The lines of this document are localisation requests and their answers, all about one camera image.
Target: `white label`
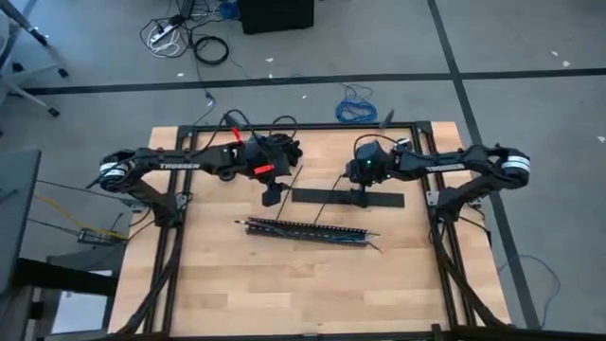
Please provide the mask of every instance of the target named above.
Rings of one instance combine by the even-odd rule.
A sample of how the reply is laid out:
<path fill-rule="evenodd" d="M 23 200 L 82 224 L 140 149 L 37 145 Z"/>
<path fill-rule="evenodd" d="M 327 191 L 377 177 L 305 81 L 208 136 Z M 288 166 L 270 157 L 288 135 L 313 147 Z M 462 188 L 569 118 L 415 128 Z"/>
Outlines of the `white label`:
<path fill-rule="evenodd" d="M 457 170 L 465 170 L 465 166 L 463 164 L 455 164 L 455 165 L 443 165 L 443 166 L 433 166 L 425 168 L 428 171 L 457 171 Z"/>
<path fill-rule="evenodd" d="M 522 162 L 518 162 L 518 161 L 508 161 L 506 163 L 503 164 L 503 166 L 501 166 L 501 168 L 519 168 L 522 170 L 525 170 L 527 172 L 530 172 L 530 166 L 522 163 Z"/>
<path fill-rule="evenodd" d="M 522 156 L 510 156 L 508 157 L 508 161 L 522 162 L 523 164 L 530 166 L 530 160 Z"/>
<path fill-rule="evenodd" d="M 160 170 L 197 170 L 200 164 L 160 164 Z"/>
<path fill-rule="evenodd" d="M 101 172 L 101 174 L 103 174 L 103 176 L 112 176 L 112 175 L 117 175 L 117 176 L 124 176 L 126 175 L 126 171 L 128 170 L 128 165 L 125 164 L 119 164 L 117 165 L 117 162 L 108 162 L 106 164 L 102 164 L 101 166 L 99 166 L 99 171 Z"/>

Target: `wooden table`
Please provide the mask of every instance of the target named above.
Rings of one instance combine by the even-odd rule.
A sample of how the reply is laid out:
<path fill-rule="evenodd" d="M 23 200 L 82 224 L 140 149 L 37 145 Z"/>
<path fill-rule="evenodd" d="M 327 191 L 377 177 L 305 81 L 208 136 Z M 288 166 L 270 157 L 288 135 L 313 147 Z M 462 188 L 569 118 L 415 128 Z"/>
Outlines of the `wooden table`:
<path fill-rule="evenodd" d="M 440 152 L 462 147 L 453 122 L 433 122 L 432 126 Z M 176 127 L 154 128 L 150 147 L 173 149 L 176 133 Z M 299 165 L 304 168 L 294 186 L 330 189 L 352 156 L 353 141 L 366 133 L 377 131 L 299 130 L 296 138 L 304 151 Z M 411 132 L 388 129 L 383 134 L 400 138 Z M 198 138 L 198 146 L 203 146 L 209 134 Z M 232 134 L 219 133 L 214 143 L 231 140 Z M 458 186 L 469 181 L 471 174 L 451 172 L 444 178 L 446 185 Z M 169 173 L 154 171 L 144 179 L 165 191 Z M 292 177 L 279 180 L 290 183 Z M 352 184 L 342 180 L 337 188 L 352 188 Z M 248 236 L 234 220 L 248 216 L 274 219 L 279 210 L 279 205 L 261 205 L 264 186 L 242 176 L 225 183 L 202 171 L 194 172 L 194 198 L 187 208 L 170 334 L 419 332 L 428 331 L 433 323 L 447 330 L 420 181 L 391 180 L 370 190 L 403 192 L 406 207 L 328 205 L 318 223 L 379 233 L 382 236 L 374 242 L 383 253 L 371 247 Z M 280 220 L 312 222 L 320 208 L 293 203 L 290 197 L 287 200 Z M 461 216 L 482 224 L 480 214 L 468 207 Z M 508 321 L 486 234 L 463 221 L 455 228 L 470 285 L 497 317 Z M 159 228 L 150 227 L 129 243 L 110 331 L 124 325 L 147 293 L 158 236 Z M 454 297 L 463 319 L 460 296 L 455 293 Z M 158 300 L 156 321 L 162 318 L 163 299 Z"/>

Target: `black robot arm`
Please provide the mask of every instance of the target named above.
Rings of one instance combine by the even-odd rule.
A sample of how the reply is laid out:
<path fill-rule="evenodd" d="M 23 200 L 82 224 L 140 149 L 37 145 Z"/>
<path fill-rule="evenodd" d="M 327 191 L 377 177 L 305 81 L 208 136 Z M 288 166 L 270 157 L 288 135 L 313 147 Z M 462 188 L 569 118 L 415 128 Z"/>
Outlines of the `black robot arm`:
<path fill-rule="evenodd" d="M 470 182 L 458 188 L 447 187 L 438 194 L 436 213 L 445 222 L 455 222 L 468 202 L 492 191 L 521 188 L 528 183 L 530 159 L 513 148 L 473 145 L 451 153 L 422 155 L 413 153 L 411 147 L 408 139 L 397 141 L 389 153 L 377 141 L 362 145 L 349 161 L 344 176 L 351 182 L 371 186 L 389 178 L 413 181 L 434 172 L 478 172 L 480 176 Z"/>
<path fill-rule="evenodd" d="M 105 156 L 99 168 L 99 185 L 108 191 L 127 193 L 149 206 L 155 224 L 174 227 L 180 224 L 183 203 L 168 193 L 160 193 L 141 178 L 150 171 L 205 171 L 231 180 L 236 174 L 258 180 L 267 186 L 263 204 L 280 202 L 280 192 L 286 188 L 276 177 L 290 175 L 302 151 L 298 141 L 286 135 L 255 135 L 246 142 L 208 146 L 200 151 L 169 151 L 139 148 L 122 150 Z"/>

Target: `yellow cable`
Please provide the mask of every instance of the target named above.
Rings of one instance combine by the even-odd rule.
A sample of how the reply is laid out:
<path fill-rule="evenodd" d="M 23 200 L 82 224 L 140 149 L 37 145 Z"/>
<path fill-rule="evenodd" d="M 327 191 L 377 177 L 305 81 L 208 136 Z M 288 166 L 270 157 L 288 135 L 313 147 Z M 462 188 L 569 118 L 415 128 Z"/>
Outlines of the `yellow cable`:
<path fill-rule="evenodd" d="M 86 228 L 86 229 L 89 229 L 91 231 L 95 231 L 97 233 L 104 233 L 104 234 L 107 234 L 107 235 L 119 238 L 121 240 L 128 240 L 128 237 L 125 237 L 125 236 L 123 236 L 123 235 L 121 235 L 121 234 L 119 234 L 117 232 L 108 231 L 108 230 L 101 229 L 101 228 L 95 228 L 95 227 L 89 226 L 88 224 L 83 224 L 83 223 L 79 222 L 76 218 L 74 218 L 65 208 L 63 208 L 61 205 L 57 204 L 57 202 L 55 202 L 55 201 L 53 201 L 51 199 L 48 199 L 48 198 L 46 198 L 46 197 L 44 197 L 42 195 L 34 194 L 34 196 L 36 197 L 36 199 L 38 199 L 38 200 L 40 200 L 42 202 L 45 202 L 45 203 L 53 206 L 55 209 L 57 209 L 58 211 L 60 211 L 60 213 L 62 215 L 64 215 L 65 217 L 67 217 L 67 219 L 69 219 L 70 221 L 72 221 L 72 223 L 78 225 L 81 228 Z"/>

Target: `black box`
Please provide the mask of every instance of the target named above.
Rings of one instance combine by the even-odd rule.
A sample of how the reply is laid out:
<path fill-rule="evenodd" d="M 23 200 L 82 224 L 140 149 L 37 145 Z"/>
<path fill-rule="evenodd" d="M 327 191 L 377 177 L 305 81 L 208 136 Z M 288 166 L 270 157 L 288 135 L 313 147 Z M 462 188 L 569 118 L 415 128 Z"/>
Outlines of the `black box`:
<path fill-rule="evenodd" d="M 245 34 L 313 26 L 314 0 L 238 0 Z"/>

